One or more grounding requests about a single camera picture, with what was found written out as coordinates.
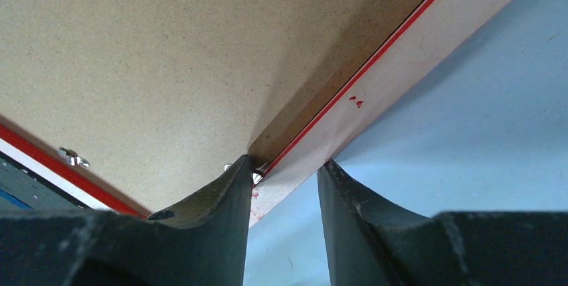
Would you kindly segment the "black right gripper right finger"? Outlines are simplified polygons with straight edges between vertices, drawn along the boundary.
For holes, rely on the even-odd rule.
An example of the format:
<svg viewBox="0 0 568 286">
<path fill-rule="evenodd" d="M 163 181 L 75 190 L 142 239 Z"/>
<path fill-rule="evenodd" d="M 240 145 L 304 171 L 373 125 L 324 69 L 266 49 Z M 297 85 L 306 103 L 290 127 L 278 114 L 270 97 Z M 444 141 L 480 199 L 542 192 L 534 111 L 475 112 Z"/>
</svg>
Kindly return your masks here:
<svg viewBox="0 0 568 286">
<path fill-rule="evenodd" d="M 566 212 L 426 217 L 356 181 L 317 171 L 332 285 L 566 285 Z"/>
</svg>

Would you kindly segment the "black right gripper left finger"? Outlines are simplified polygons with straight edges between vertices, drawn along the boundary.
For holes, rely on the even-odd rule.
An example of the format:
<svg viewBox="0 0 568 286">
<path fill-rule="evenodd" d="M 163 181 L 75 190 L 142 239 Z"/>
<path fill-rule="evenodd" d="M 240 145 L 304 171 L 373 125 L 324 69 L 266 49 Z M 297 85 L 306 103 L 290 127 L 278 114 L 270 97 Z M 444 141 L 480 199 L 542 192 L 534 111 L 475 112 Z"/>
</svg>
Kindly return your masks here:
<svg viewBox="0 0 568 286">
<path fill-rule="evenodd" d="M 102 210 L 1 213 L 2 285 L 242 285 L 253 161 L 142 220 Z"/>
</svg>

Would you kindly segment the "orange wooden picture frame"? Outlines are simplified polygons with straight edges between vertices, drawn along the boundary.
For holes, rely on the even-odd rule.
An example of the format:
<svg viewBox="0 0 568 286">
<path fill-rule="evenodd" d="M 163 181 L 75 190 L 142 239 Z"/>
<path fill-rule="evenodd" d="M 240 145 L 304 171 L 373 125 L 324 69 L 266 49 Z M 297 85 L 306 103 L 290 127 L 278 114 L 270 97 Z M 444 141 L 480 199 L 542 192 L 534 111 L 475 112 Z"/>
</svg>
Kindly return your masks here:
<svg viewBox="0 0 568 286">
<path fill-rule="evenodd" d="M 247 152 L 254 166 L 264 173 L 253 190 L 251 224 L 347 146 L 511 1 L 423 0 L 416 6 L 274 159 L 261 162 Z M 46 152 L 2 121 L 1 150 L 91 208 L 138 217 L 153 213 L 124 193 L 86 177 L 84 173 L 90 168 L 68 165 L 58 150 L 55 154 Z"/>
</svg>

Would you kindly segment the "brown backing board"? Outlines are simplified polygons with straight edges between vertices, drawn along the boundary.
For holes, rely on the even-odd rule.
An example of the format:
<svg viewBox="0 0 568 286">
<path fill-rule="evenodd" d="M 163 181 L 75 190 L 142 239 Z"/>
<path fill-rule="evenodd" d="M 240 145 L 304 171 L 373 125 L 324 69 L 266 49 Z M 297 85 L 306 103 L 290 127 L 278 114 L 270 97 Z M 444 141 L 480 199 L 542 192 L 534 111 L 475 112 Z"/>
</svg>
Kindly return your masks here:
<svg viewBox="0 0 568 286">
<path fill-rule="evenodd" d="M 423 0 L 1 0 L 1 121 L 160 210 L 274 159 Z"/>
</svg>

